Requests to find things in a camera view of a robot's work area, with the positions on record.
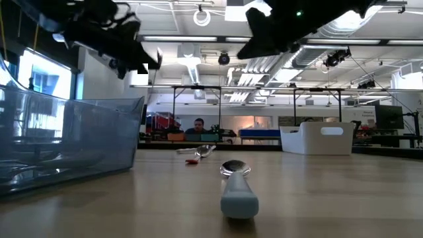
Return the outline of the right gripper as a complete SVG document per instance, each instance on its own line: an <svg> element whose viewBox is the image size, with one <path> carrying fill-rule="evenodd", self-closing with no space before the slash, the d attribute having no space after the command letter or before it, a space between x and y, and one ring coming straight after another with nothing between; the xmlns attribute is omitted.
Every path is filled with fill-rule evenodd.
<svg viewBox="0 0 423 238"><path fill-rule="evenodd" d="M265 15L256 7L246 11L251 39L239 50L240 60L291 51L294 43L330 22L330 0L264 0Z"/></svg>

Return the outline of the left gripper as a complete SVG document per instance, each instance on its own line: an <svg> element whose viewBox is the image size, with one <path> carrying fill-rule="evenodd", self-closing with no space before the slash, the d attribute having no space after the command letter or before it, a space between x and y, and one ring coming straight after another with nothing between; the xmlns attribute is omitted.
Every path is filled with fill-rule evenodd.
<svg viewBox="0 0 423 238"><path fill-rule="evenodd" d="M85 6L65 26L65 44L90 48L99 54L112 56L112 69L124 65L128 71L147 73L148 69L160 69L162 51L151 57L136 40L141 21L127 10L117 18L117 6Z"/></svg>

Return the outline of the smoky grey plastic bin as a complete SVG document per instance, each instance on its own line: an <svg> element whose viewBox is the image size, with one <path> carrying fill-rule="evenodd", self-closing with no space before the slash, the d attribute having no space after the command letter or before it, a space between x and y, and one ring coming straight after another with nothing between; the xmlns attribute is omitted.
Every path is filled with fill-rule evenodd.
<svg viewBox="0 0 423 238"><path fill-rule="evenodd" d="M91 167L0 185L0 197L132 168L143 98L66 100L24 88L0 55L0 167L37 166L59 154L101 153Z"/></svg>

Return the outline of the striped handled metal spoon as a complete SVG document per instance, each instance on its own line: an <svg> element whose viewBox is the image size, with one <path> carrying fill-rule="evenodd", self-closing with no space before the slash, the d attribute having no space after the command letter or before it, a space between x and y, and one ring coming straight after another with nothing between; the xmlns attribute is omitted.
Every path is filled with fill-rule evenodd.
<svg viewBox="0 0 423 238"><path fill-rule="evenodd" d="M208 153L209 151L213 151L216 148L215 145L201 145L199 147L196 148L187 148L187 149L177 149L176 152L181 154L181 153L195 153L195 152L200 152L200 153Z"/></svg>

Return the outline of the orange handled metal spoon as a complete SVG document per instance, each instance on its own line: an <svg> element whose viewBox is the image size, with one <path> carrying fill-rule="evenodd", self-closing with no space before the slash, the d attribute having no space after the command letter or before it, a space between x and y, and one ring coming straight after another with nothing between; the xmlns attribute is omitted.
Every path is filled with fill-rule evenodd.
<svg viewBox="0 0 423 238"><path fill-rule="evenodd" d="M195 149L190 149L189 152L194 154L194 157L187 159L188 164L198 164L201 159L210 156L215 149L214 145L201 145Z"/></svg>

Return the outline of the black monitor on arm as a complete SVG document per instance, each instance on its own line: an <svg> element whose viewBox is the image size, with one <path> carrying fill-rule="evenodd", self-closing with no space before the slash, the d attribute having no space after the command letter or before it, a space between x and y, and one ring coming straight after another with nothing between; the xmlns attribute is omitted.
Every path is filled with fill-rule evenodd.
<svg viewBox="0 0 423 238"><path fill-rule="evenodd" d="M400 106L375 105L376 127L379 130L402 130L403 108Z"/></svg>

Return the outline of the long ceiling light strip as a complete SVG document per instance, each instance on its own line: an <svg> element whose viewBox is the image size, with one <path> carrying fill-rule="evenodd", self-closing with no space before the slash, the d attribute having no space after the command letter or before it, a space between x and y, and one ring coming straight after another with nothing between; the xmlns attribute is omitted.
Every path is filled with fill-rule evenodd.
<svg viewBox="0 0 423 238"><path fill-rule="evenodd" d="M423 40L347 40L347 39L308 39L308 44L338 45L382 45L382 46L423 46Z"/></svg>
<svg viewBox="0 0 423 238"><path fill-rule="evenodd" d="M167 35L149 35L141 36L146 42L248 42L250 37L231 37L231 36L167 36Z"/></svg>

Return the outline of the red cabinet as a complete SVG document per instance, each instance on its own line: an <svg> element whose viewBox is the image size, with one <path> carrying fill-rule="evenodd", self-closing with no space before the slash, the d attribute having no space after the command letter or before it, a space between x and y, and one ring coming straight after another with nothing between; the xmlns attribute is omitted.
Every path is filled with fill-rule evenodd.
<svg viewBox="0 0 423 238"><path fill-rule="evenodd" d="M180 128L180 118L174 117L171 112L148 112L146 116L147 133L165 130L169 128Z"/></svg>

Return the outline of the blue bench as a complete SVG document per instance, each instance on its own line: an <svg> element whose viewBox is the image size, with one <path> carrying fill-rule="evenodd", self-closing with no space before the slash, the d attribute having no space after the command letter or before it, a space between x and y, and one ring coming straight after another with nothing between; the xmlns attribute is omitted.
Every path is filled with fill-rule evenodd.
<svg viewBox="0 0 423 238"><path fill-rule="evenodd" d="M279 130L242 129L239 130L239 137L241 139L241 143L243 143L244 140L277 141L278 145L281 145L281 135Z"/></svg>

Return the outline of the person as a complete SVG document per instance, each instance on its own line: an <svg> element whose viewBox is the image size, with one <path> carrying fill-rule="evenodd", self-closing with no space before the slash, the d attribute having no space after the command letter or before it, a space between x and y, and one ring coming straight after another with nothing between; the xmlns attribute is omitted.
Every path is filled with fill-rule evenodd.
<svg viewBox="0 0 423 238"><path fill-rule="evenodd" d="M194 121L194 127L187 129L185 134L209 134L211 131L204 128L204 120L197 118Z"/></svg>

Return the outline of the teal storage bin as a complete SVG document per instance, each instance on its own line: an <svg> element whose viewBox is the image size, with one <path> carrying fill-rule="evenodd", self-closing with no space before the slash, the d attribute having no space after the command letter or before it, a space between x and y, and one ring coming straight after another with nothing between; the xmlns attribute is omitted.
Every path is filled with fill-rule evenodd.
<svg viewBox="0 0 423 238"><path fill-rule="evenodd" d="M185 134L186 141L219 141L217 134Z"/></svg>

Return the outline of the bright window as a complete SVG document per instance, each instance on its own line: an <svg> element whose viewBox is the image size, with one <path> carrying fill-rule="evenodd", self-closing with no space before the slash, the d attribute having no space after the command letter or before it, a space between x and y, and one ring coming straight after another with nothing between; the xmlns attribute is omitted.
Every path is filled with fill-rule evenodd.
<svg viewBox="0 0 423 238"><path fill-rule="evenodd" d="M27 48L19 58L18 81L29 88L30 78L39 93L63 99L71 96L70 68Z"/></svg>

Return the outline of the white plastic bin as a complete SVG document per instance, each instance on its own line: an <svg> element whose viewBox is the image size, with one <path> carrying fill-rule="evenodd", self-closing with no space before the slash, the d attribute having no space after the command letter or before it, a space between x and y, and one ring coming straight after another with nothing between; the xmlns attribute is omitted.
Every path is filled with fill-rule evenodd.
<svg viewBox="0 0 423 238"><path fill-rule="evenodd" d="M350 155L355 124L351 122L302 122L280 126L282 150L301 155Z"/></svg>

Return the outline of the black metal stand frame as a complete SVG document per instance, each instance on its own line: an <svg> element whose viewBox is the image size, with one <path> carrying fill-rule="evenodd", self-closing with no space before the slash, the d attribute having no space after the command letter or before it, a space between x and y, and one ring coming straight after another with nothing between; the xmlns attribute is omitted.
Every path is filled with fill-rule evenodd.
<svg viewBox="0 0 423 238"><path fill-rule="evenodd" d="M317 92L317 93L321 93L321 92L329 92L337 101L338 101L338 118L339 121L342 121L342 103L341 103L341 96L342 96L342 91L343 89L341 88L323 88L323 87L313 87L313 88L293 88L293 117L294 117L294 126L298 126L297 123L297 104L296 104L296 100L297 97L299 97L299 95L296 95L296 92L298 91L309 91L309 92Z"/></svg>
<svg viewBox="0 0 423 238"><path fill-rule="evenodd" d="M219 128L221 128L221 96L222 96L222 87L221 86L198 85L198 84L196 84L196 85L173 85L172 88L173 88L173 111L172 111L173 116L176 116L175 106L176 106L176 98L178 97L178 95L176 94L177 89L183 89L183 90L192 89L192 90L202 90L202 91L209 89L213 93L214 93L214 90L218 90L219 94L216 96L218 98L218 101L219 101L219 104L218 104L218 107L219 107L219 110L218 110L218 112L219 112L219 114L218 114L218 125L219 125Z"/></svg>

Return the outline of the black aluminium table frame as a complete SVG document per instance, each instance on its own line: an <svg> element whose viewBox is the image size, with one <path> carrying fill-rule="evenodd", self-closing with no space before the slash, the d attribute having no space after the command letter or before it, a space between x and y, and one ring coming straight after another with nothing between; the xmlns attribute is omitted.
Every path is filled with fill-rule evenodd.
<svg viewBox="0 0 423 238"><path fill-rule="evenodd" d="M138 149L188 149L203 145L200 143L173 143L166 141L154 141L153 143L138 143ZM226 143L218 143L217 150L220 151L282 151L280 145L231 145ZM400 149L391 147L362 147L353 146L352 153L364 155L376 155L383 157L397 157L404 159L415 159L423 161L423 149Z"/></svg>

